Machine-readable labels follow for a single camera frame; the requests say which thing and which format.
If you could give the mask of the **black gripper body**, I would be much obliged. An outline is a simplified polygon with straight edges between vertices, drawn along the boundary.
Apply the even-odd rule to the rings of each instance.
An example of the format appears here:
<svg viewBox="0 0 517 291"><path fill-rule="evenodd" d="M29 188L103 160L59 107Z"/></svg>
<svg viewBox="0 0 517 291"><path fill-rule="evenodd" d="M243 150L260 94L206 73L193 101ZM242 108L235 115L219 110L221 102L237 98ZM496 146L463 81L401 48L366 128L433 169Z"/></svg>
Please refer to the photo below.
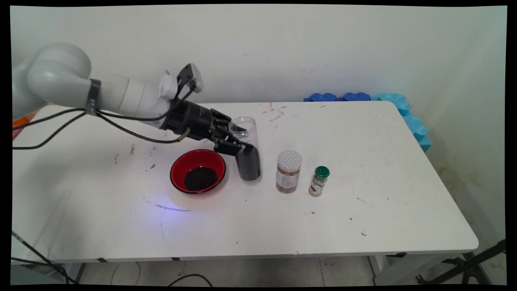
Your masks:
<svg viewBox="0 0 517 291"><path fill-rule="evenodd" d="M163 130L173 131L176 135L182 135L190 129L186 136L194 140L212 138L212 127L214 123L214 110L201 105L184 101L171 113L167 114L161 125Z"/></svg>

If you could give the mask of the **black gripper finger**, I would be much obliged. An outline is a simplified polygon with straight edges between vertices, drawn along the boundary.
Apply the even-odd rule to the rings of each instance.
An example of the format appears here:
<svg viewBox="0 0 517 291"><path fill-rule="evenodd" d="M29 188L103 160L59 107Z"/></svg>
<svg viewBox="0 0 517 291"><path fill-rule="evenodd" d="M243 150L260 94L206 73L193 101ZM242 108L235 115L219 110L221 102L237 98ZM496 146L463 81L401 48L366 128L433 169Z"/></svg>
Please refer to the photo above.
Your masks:
<svg viewBox="0 0 517 291"><path fill-rule="evenodd" d="M249 153L255 148L253 144L246 143L236 138L228 129L211 129L211 138L214 143L213 150L219 154L237 156L242 152Z"/></svg>
<svg viewBox="0 0 517 291"><path fill-rule="evenodd" d="M226 136L226 135L245 135L248 130L239 127L236 122L232 122L231 118L220 111L210 109L212 114L212 121L210 122L210 134L212 136Z"/></svg>

